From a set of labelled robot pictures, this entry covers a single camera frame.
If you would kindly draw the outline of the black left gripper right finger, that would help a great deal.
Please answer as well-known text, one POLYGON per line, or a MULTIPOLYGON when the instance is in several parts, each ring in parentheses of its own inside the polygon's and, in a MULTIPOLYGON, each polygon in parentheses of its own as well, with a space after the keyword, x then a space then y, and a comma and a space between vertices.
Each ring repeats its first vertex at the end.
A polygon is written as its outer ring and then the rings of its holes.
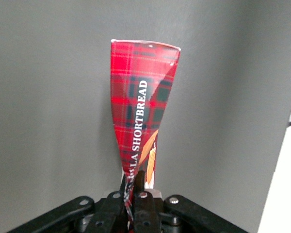
POLYGON ((217 214, 182 195, 162 199, 155 189, 145 189, 145 172, 134 182, 133 231, 135 233, 244 233, 217 214))

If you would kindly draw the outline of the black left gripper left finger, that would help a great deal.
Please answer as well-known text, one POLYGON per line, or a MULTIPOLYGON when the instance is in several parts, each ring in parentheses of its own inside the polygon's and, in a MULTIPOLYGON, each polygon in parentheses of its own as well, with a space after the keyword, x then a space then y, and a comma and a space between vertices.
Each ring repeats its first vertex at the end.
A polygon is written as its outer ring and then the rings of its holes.
POLYGON ((11 233, 125 233, 127 217, 123 202, 125 177, 118 191, 99 201, 80 196, 12 230, 11 233))

